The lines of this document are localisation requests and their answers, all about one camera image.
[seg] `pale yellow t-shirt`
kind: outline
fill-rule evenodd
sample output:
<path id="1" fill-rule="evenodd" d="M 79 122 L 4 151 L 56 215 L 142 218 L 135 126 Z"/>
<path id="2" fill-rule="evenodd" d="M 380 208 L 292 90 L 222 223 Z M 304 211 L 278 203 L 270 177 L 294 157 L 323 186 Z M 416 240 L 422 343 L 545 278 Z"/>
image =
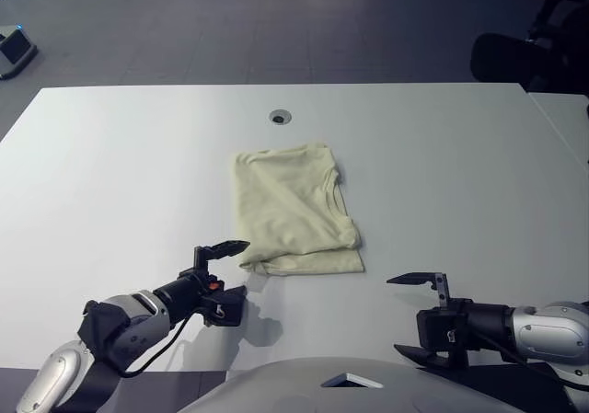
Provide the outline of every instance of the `pale yellow t-shirt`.
<path id="1" fill-rule="evenodd" d="M 240 154 L 233 168 L 238 235 L 251 243 L 242 268 L 275 275 L 364 270 L 325 144 Z"/>

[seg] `small device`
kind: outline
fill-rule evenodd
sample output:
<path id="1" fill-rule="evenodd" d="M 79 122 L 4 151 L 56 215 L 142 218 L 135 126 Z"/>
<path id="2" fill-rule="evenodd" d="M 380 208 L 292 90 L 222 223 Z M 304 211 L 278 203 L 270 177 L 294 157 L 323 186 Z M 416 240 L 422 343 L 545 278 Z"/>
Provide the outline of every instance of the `small device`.
<path id="1" fill-rule="evenodd" d="M 0 80 L 18 75 L 37 54 L 20 25 L 0 26 Z"/>

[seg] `black cable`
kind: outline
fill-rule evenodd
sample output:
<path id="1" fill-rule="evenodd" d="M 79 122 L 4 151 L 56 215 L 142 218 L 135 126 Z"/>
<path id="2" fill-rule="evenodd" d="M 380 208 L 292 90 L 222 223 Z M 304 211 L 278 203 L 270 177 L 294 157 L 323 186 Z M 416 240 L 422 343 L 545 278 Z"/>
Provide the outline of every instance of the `black cable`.
<path id="1" fill-rule="evenodd" d="M 525 360 L 523 360 L 522 358 L 520 358 L 519 356 L 517 356 L 515 353 L 513 353 L 509 349 L 506 349 L 504 346 L 502 346 L 501 344 L 499 344 L 494 339 L 489 338 L 487 335 L 485 335 L 483 333 L 480 333 L 478 330 L 475 330 L 472 327 L 469 329 L 469 331 L 473 335 L 475 335 L 475 336 L 479 337 L 480 339 L 482 339 L 483 341 L 488 342 L 489 344 L 491 344 L 495 349 L 497 349 L 498 351 L 500 351 L 504 355 L 508 356 L 512 360 L 514 360 L 514 362 L 518 363 L 519 365 L 523 365 L 524 367 L 526 367 L 527 370 L 530 370 L 530 371 L 532 371 L 534 373 L 537 373 L 540 376 L 544 376 L 545 378 L 548 378 L 548 379 L 554 381 L 555 383 L 566 385 L 567 387 L 574 388 L 575 390 L 581 390 L 582 392 L 589 392 L 589 385 L 582 385 L 582 384 L 572 383 L 570 381 L 566 381 L 564 379 L 560 379 L 558 376 L 555 376 L 553 374 L 542 372 L 541 370 L 538 370 L 536 367 L 532 367 Z"/>
<path id="2" fill-rule="evenodd" d="M 182 321 L 182 324 L 180 325 L 179 329 L 176 331 L 176 334 L 174 335 L 174 337 L 169 341 L 168 344 L 166 344 L 164 347 L 161 348 L 160 351 L 158 351 L 154 356 L 152 356 L 144 365 L 142 365 L 139 369 L 133 371 L 133 372 L 124 372 L 123 370 L 117 368 L 115 365 L 111 365 L 111 367 L 114 369 L 114 371 L 121 377 L 121 378 L 134 378 L 135 376 L 137 376 L 138 374 L 141 374 L 144 372 L 144 370 L 149 367 L 157 358 L 159 358 L 162 353 L 164 353 L 167 349 L 169 349 L 172 344 L 174 344 L 174 341 L 176 341 L 176 339 L 178 339 L 178 337 L 180 336 L 180 333 L 182 333 L 182 330 L 184 329 L 184 327 L 187 325 L 187 323 L 189 322 L 189 320 L 191 319 L 192 315 L 194 315 L 194 313 L 190 314 L 188 317 L 186 317 L 184 319 L 184 321 Z"/>

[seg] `white table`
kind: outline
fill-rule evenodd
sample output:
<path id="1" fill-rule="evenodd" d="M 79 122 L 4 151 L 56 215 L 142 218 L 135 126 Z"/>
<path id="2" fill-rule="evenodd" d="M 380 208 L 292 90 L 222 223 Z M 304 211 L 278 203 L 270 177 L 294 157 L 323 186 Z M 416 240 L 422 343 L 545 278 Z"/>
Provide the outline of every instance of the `white table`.
<path id="1" fill-rule="evenodd" d="M 338 159 L 366 273 L 264 282 L 213 263 L 248 281 L 247 321 L 192 320 L 152 370 L 404 362 L 392 344 L 417 345 L 415 315 L 436 304 L 385 284 L 409 271 L 484 303 L 584 301 L 587 172 L 538 105 L 503 84 L 43 89 L 0 144 L 0 366 L 40 366 L 86 300 L 172 281 L 194 245 L 232 238 L 231 154 L 313 141 Z M 278 108 L 290 124 L 268 121 Z"/>

